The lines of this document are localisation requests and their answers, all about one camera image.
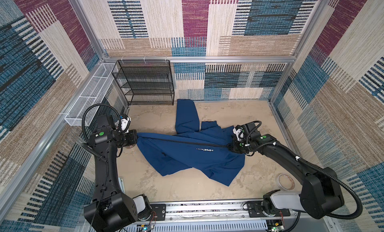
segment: tape roll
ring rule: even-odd
[[[295,188],[295,181],[287,173],[277,175],[276,184],[282,191],[290,191]]]

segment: blue jacket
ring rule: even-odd
[[[194,167],[210,179],[229,186],[245,160],[244,154],[230,152],[226,147],[232,142],[233,126],[222,129],[216,121],[202,122],[199,131],[199,125],[194,102],[179,99],[175,125],[177,134],[137,133],[137,146],[162,176]]]

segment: navy blue jacket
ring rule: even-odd
[[[230,152],[226,147],[232,142],[233,126],[222,129],[216,121],[202,122],[199,131],[199,125],[194,102],[179,99],[175,125],[177,134],[137,133],[137,146],[162,176],[194,167],[210,179],[229,186],[245,160],[244,154]]]

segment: white wire basket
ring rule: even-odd
[[[80,96],[76,99],[68,114],[65,116],[65,121],[70,126],[81,126],[81,118],[85,110],[93,105],[103,101],[109,86],[113,81],[112,71],[117,68],[115,64],[103,63],[94,73]],[[85,126],[89,126],[95,116],[98,107],[91,109],[85,119]]]

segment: black mesh shelf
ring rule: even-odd
[[[173,105],[175,90],[167,60],[119,60],[112,75],[130,105]]]

